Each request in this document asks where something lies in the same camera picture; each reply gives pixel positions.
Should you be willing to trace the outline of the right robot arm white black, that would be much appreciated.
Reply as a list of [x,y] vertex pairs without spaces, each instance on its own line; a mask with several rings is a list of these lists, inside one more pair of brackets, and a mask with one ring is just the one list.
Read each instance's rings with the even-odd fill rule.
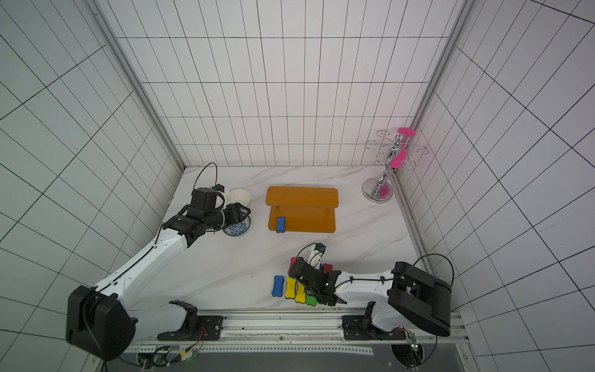
[[323,273],[297,259],[288,274],[322,305],[372,302],[372,326],[389,332],[407,319],[439,337],[451,334],[452,285],[412,264],[398,261],[391,271],[376,274]]

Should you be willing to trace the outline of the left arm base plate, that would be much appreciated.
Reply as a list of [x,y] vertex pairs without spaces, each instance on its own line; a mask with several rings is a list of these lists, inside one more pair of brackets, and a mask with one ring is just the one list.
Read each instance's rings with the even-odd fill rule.
[[222,316],[187,316],[181,328],[176,331],[161,333],[159,341],[217,341],[223,327]]

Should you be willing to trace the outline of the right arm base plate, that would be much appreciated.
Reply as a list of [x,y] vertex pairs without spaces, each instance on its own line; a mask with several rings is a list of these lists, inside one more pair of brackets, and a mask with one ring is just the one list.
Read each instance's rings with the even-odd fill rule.
[[406,338],[403,331],[378,329],[365,316],[343,316],[341,327],[343,339],[348,341],[404,341]]

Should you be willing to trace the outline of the yellow eraser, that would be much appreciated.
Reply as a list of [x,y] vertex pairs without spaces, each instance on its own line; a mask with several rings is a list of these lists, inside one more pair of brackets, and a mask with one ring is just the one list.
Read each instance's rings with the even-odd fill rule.
[[285,287],[285,293],[284,293],[284,297],[286,299],[295,299],[296,297],[296,285],[297,282],[294,278],[292,277],[288,277],[286,279],[286,287]]
[[306,299],[307,299],[307,295],[306,295],[306,292],[305,292],[305,286],[302,285],[302,284],[297,284],[296,285],[296,294],[295,294],[294,300],[297,303],[305,304]]

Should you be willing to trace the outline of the blue eraser top shelf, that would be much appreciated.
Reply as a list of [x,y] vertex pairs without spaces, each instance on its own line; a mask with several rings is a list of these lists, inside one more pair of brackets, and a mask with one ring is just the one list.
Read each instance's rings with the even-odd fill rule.
[[271,295],[275,298],[281,298],[284,294],[284,282],[285,278],[282,275],[274,276],[274,285],[271,291]]

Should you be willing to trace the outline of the green eraser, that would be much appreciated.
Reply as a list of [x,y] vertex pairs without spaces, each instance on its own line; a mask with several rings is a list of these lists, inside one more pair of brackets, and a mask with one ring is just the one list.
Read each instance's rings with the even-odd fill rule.
[[318,304],[318,302],[317,302],[317,299],[314,296],[307,295],[306,296],[305,304],[306,305],[310,305],[310,306],[316,306]]

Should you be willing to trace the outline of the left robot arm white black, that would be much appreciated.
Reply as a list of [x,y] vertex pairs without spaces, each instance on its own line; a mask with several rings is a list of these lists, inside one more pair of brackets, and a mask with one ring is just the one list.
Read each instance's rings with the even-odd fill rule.
[[133,307],[141,291],[199,237],[244,221],[251,210],[240,203],[199,210],[184,206],[132,259],[96,285],[81,285],[68,297],[67,343],[113,361],[139,340],[172,334],[194,339],[200,327],[195,306],[172,300],[151,310]]

